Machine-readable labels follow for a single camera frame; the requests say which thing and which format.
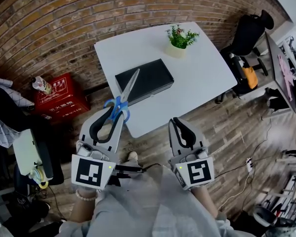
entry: scissor blade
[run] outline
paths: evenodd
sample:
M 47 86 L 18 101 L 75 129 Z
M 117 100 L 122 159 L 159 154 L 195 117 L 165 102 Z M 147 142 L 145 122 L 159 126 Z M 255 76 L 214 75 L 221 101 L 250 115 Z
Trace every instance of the scissor blade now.
M 130 92 L 132 91 L 132 88 L 136 82 L 136 79 L 138 77 L 139 74 L 139 69 L 136 70 L 136 72 L 133 74 L 133 76 L 130 78 L 128 84 L 126 85 L 123 93 L 121 94 L 120 98 L 121 98 L 121 102 L 125 102 L 128 99 L 128 96 L 130 94 Z

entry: scissors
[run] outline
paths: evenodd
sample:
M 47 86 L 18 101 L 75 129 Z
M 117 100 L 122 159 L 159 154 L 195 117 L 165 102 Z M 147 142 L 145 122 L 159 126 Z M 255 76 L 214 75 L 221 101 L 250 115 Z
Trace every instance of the scissors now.
M 115 99 L 109 99 L 104 103 L 104 108 L 108 106 L 108 104 L 114 104 L 113 111 L 111 115 L 108 117 L 108 119 L 111 119 L 113 122 L 115 121 L 116 117 L 123 112 L 124 114 L 124 124 L 129 120 L 130 113 L 128 110 L 128 96 L 130 92 L 132 91 L 132 88 L 136 82 L 136 79 L 139 74 L 139 69 L 136 70 L 136 72 L 133 74 L 133 76 L 130 78 L 129 82 L 127 83 L 124 91 L 122 94 Z

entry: power strip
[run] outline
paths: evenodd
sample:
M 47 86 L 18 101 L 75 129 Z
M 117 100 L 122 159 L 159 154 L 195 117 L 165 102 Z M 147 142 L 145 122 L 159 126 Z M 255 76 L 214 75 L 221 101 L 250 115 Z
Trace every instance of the power strip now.
M 248 171 L 248 173 L 250 173 L 253 169 L 252 158 L 246 159 L 246 165 L 247 165 L 247 171 Z

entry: white flower pot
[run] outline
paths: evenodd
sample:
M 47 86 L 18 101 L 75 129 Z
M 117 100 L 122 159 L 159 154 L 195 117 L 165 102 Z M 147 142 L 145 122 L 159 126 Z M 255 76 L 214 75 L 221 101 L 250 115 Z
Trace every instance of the white flower pot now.
M 183 58 L 185 57 L 186 49 L 175 47 L 169 42 L 165 49 L 165 53 L 174 58 Z

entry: red box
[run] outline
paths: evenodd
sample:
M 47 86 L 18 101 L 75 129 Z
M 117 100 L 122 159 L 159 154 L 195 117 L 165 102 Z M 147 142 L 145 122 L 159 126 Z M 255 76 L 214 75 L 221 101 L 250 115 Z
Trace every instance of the red box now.
M 69 73 L 56 77 L 49 83 L 53 87 L 51 94 L 35 92 L 35 114 L 46 119 L 68 120 L 90 110 L 83 91 Z

